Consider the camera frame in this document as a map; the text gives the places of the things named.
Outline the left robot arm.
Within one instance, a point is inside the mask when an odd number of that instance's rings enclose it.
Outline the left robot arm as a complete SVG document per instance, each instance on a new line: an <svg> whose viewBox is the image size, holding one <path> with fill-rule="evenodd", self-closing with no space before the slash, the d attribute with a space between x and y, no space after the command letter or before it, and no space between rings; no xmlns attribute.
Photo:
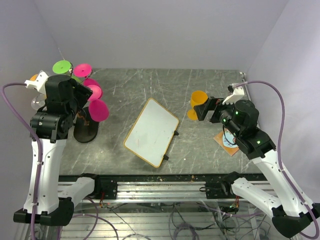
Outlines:
<svg viewBox="0 0 320 240"><path fill-rule="evenodd" d="M46 100L27 127L32 138L32 170L23 208L13 214L15 223L67 226L74 208L84 198L102 193L100 178L83 173L66 190L58 192L60 163L69 130L76 114L92 91L68 75L48 77L44 84Z"/></svg>

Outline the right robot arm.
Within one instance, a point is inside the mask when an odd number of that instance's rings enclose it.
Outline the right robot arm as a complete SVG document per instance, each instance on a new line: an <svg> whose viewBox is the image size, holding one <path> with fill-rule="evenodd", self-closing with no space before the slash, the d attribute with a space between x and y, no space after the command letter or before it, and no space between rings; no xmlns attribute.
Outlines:
<svg viewBox="0 0 320 240"><path fill-rule="evenodd" d="M221 98L210 97L193 109L199 121L205 119L208 111L213 111L210 122L221 123L233 135L239 150L259 168L276 194L265 192L234 171L225 176L220 186L224 197L236 195L255 205L286 238L301 234L316 222L320 216L319 203L303 193L281 164L276 145L257 126L259 111L250 100L224 104Z"/></svg>

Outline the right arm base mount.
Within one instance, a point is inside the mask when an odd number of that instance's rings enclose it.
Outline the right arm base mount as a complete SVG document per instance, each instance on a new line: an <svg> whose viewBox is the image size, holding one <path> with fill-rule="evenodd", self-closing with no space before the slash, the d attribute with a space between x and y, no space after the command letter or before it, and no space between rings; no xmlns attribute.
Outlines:
<svg viewBox="0 0 320 240"><path fill-rule="evenodd" d="M232 184L241 177L238 172L233 171L221 177L216 183L206 182L199 188L199 191L205 193L207 199L223 199L224 197L238 199L239 197L232 190Z"/></svg>

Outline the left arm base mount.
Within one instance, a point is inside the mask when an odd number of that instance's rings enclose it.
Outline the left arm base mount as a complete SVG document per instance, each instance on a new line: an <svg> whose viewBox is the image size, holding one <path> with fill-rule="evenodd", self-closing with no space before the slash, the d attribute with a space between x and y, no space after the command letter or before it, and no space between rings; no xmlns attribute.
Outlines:
<svg viewBox="0 0 320 240"><path fill-rule="evenodd" d="M106 175L93 173L82 173L79 178L90 178L94 181L92 192L87 195L90 198L100 198L103 200L115 200L117 198L118 184Z"/></svg>

